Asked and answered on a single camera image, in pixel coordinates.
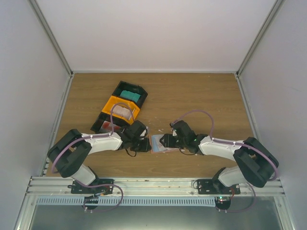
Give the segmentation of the yellow bin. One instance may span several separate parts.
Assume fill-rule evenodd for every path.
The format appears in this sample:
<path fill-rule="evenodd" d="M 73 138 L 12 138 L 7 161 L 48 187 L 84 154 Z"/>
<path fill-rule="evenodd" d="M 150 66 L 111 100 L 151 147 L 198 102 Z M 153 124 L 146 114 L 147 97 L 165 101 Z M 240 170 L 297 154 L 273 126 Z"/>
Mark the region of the yellow bin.
<path fill-rule="evenodd" d="M 132 124 L 140 112 L 140 108 L 135 102 L 116 96 L 110 96 L 101 112 L 111 115 L 111 110 L 113 110 L 112 116 L 114 123 L 116 117 L 128 124 Z"/>

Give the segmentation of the black bin with red cards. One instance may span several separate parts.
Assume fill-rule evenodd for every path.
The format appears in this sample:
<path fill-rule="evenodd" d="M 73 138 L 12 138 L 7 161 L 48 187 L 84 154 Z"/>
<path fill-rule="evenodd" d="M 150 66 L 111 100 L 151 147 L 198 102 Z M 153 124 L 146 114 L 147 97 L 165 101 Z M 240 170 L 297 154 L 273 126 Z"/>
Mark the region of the black bin with red cards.
<path fill-rule="evenodd" d="M 128 125 L 126 121 L 121 118 L 115 117 L 114 115 L 112 116 L 112 120 L 113 124 L 111 124 L 110 114 L 101 112 L 90 130 L 93 131 L 95 134 L 101 134 L 111 132 L 112 128 L 114 128 L 114 131 L 118 131 L 122 127 Z"/>

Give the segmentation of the black bin with teal cards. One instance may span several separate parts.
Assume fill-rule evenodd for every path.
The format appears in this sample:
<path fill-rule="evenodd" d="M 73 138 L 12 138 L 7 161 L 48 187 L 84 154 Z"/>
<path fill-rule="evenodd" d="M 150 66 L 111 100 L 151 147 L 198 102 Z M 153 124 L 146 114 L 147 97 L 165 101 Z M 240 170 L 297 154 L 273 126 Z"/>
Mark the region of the black bin with teal cards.
<path fill-rule="evenodd" d="M 139 108 L 141 108 L 148 96 L 148 93 L 139 85 L 120 81 L 113 91 L 112 96 L 134 102 Z"/>

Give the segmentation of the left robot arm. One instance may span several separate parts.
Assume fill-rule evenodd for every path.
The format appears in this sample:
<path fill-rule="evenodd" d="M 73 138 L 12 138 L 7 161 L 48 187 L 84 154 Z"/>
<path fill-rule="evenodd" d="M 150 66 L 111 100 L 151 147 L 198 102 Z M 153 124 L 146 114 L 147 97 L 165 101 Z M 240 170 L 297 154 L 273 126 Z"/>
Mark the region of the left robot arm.
<path fill-rule="evenodd" d="M 136 120 L 126 128 L 104 134 L 82 134 L 77 129 L 66 133 L 47 153 L 52 162 L 52 171 L 63 178 L 71 177 L 82 185 L 89 194 L 99 188 L 97 175 L 84 161 L 88 155 L 107 150 L 130 150 L 148 152 L 151 150 L 148 128 Z"/>

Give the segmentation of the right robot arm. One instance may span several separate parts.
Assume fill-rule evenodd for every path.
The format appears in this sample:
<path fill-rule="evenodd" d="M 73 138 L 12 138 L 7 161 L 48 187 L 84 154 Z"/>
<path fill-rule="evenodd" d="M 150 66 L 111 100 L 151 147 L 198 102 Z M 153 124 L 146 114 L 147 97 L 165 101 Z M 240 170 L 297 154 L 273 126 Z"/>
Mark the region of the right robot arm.
<path fill-rule="evenodd" d="M 221 168 L 212 178 L 213 190 L 218 194 L 241 183 L 263 188 L 268 181 L 277 178 L 279 162 L 256 138 L 230 141 L 196 134 L 183 120 L 171 127 L 173 133 L 165 134 L 159 140 L 164 147 L 187 149 L 191 154 L 212 155 L 236 162 L 235 167 Z"/>

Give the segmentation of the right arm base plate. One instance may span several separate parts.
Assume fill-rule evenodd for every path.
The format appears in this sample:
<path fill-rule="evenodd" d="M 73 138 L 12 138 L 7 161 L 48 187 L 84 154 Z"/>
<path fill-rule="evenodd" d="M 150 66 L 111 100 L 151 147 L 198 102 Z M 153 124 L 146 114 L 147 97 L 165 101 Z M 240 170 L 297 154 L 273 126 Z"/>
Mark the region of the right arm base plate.
<path fill-rule="evenodd" d="M 213 179 L 198 179 L 196 186 L 199 195 L 239 195 L 241 194 L 239 184 L 226 187 L 219 181 Z"/>

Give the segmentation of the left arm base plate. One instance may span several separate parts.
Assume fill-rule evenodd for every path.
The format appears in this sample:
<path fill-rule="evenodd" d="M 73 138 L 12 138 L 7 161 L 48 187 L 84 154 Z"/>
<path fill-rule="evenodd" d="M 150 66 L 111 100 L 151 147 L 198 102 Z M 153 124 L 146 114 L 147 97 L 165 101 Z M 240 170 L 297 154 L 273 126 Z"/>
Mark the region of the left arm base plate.
<path fill-rule="evenodd" d="M 90 187 L 84 187 L 78 182 L 73 181 L 71 185 L 68 185 L 68 188 L 72 194 L 108 195 L 113 193 L 113 183 L 113 179 L 98 178 L 89 185 Z"/>

